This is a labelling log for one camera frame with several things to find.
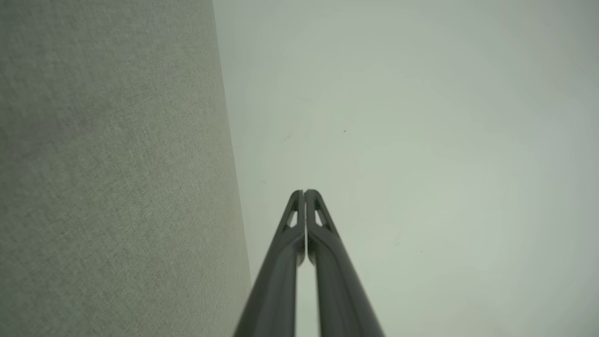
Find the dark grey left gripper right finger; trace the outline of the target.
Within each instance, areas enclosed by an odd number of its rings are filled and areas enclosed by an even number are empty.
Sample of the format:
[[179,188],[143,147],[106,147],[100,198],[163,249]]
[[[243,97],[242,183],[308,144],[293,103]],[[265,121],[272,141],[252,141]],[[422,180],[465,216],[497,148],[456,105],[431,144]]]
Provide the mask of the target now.
[[305,192],[307,252],[316,269],[321,337],[382,337],[383,330],[317,190]]

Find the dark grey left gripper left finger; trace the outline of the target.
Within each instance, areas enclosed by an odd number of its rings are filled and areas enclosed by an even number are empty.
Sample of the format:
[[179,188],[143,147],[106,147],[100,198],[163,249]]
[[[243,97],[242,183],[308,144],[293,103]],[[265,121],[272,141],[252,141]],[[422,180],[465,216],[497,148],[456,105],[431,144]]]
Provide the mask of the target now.
[[297,269],[306,254],[303,190],[291,194],[235,329],[235,337],[295,336]]

